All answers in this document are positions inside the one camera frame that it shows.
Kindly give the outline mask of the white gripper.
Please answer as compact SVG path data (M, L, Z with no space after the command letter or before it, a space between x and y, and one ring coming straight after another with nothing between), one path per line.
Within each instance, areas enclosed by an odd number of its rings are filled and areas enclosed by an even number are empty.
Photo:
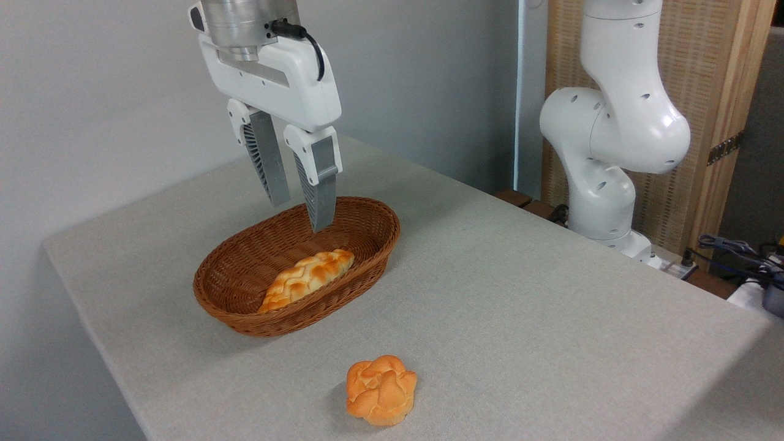
M261 47L258 61L247 62L225 58L204 33L198 39L213 82L232 98L227 111L235 137L247 149L271 203L290 200L275 116L292 124L286 126L284 140L295 156L312 230L330 226L336 178L344 170L337 133L330 126L342 114L330 59L324 56L325 74L318 81L319 64L308 41L278 37Z

